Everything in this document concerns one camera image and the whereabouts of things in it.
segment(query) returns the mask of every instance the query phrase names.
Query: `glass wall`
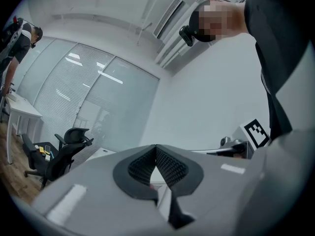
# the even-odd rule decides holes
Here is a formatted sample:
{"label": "glass wall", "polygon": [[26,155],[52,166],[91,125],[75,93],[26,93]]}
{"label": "glass wall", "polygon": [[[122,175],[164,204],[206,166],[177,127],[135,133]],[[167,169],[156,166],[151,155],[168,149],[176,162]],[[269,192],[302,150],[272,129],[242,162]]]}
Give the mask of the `glass wall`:
{"label": "glass wall", "polygon": [[37,57],[46,49],[48,45],[53,41],[53,38],[50,37],[42,37],[42,39],[36,44],[35,48],[30,48],[27,55],[22,60],[19,68],[16,69],[14,73],[14,78],[12,80],[15,89],[19,88],[21,81],[24,76],[28,72],[29,68],[33,64],[33,62],[37,59]]}
{"label": "glass wall", "polygon": [[32,63],[17,93],[26,98],[33,105],[51,71],[75,45],[76,43],[70,41],[55,39]]}
{"label": "glass wall", "polygon": [[98,73],[74,124],[90,129],[93,145],[74,157],[74,165],[98,148],[118,152],[137,147],[158,87],[156,77],[120,58]]}
{"label": "glass wall", "polygon": [[73,127],[76,115],[89,89],[113,55],[77,44],[49,74],[34,107],[43,115],[40,141],[50,141],[56,148],[61,136]]}

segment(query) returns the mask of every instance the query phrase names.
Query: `office chair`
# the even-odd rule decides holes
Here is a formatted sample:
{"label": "office chair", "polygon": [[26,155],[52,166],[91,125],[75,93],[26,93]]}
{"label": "office chair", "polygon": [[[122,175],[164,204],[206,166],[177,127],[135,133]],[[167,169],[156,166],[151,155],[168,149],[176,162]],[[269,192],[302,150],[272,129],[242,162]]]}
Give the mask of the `office chair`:
{"label": "office chair", "polygon": [[55,137],[59,140],[58,150],[61,150],[63,145],[83,143],[86,138],[85,132],[88,130],[88,128],[71,128],[65,132],[63,138],[60,135],[55,134]]}
{"label": "office chair", "polygon": [[[28,157],[29,167],[32,170],[36,171],[24,171],[24,176],[35,175],[43,177],[41,190],[45,187],[47,180],[54,181],[57,178],[64,175],[66,168],[74,162],[72,157],[80,152],[87,146],[92,145],[93,139],[88,139],[84,136],[84,133],[88,129],[83,128],[75,128],[71,129],[73,135],[67,136],[65,135],[68,143],[60,149],[57,150],[51,143],[37,143],[33,144],[29,139],[27,134],[22,135],[23,139],[23,151]],[[53,154],[53,157],[50,157],[50,161],[46,161],[45,157],[41,155],[41,153],[35,148],[35,145],[45,147],[50,146],[50,151]]]}

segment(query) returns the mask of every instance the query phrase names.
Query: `black shirt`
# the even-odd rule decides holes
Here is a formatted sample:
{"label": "black shirt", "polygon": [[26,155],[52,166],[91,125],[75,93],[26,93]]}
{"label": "black shirt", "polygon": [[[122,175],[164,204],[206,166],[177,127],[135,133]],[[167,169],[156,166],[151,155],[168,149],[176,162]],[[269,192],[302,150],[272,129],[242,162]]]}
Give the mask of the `black shirt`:
{"label": "black shirt", "polygon": [[262,74],[270,92],[270,128],[275,126],[272,122],[278,121],[278,136],[292,128],[276,93],[294,71],[309,38],[300,24],[302,13],[299,15],[293,8],[297,6],[294,0],[246,0],[245,3],[246,26],[257,41],[255,46]]}
{"label": "black shirt", "polygon": [[[23,30],[27,30],[28,32],[32,33],[32,28],[29,23],[25,23],[23,25]],[[12,47],[11,51],[9,52],[10,57],[15,57],[19,63],[21,63],[22,59],[25,57],[26,53],[28,53],[31,46],[31,41],[28,37],[24,36],[22,33],[19,36],[18,40]],[[9,65],[12,58],[6,58],[0,64],[0,74],[6,69]]]}

